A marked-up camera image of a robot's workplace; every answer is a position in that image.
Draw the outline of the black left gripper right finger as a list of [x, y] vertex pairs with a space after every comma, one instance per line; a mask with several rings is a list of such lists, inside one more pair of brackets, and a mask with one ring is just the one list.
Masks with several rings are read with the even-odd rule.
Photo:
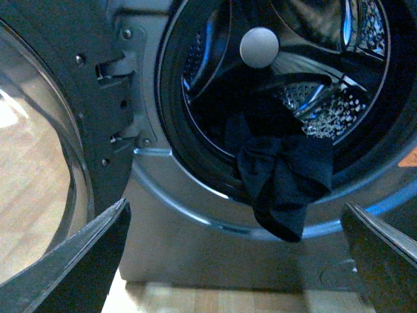
[[376, 312], [416, 312], [416, 240], [347, 202], [341, 226]]

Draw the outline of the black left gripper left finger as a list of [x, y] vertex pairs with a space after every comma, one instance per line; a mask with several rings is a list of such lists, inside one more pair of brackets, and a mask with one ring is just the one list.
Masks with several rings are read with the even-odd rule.
[[101, 312], [131, 221], [128, 200], [108, 207], [1, 285], [2, 312]]

